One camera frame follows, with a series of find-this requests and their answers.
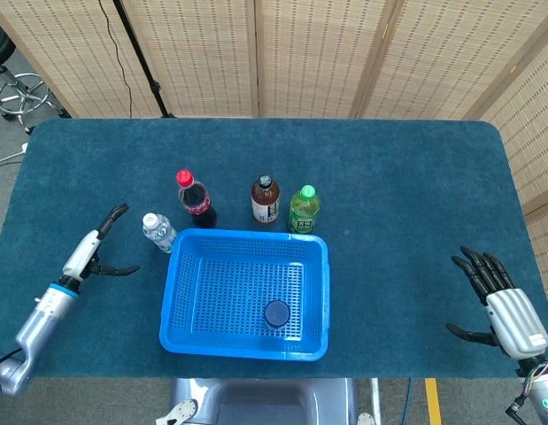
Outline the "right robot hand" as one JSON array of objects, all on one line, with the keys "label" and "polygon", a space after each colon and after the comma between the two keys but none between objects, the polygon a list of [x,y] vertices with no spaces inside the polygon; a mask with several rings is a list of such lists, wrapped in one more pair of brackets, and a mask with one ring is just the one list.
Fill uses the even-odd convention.
[{"label": "right robot hand", "polygon": [[452,262],[468,279],[490,320],[490,332],[471,332],[448,323],[457,338],[498,347],[509,358],[522,361],[543,357],[548,332],[526,293],[515,286],[505,266],[493,255],[466,246]]}]

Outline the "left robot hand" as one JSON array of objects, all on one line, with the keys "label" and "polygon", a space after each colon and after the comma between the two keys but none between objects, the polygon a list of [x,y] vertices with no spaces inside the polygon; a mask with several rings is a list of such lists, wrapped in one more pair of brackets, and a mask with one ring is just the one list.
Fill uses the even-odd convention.
[{"label": "left robot hand", "polygon": [[128,276],[137,272],[139,266],[116,268],[99,263],[98,248],[107,236],[114,222],[126,213],[128,204],[113,207],[101,224],[89,231],[78,243],[77,247],[62,268],[62,275],[58,284],[77,292],[80,284],[91,274],[109,275],[116,277]]}]

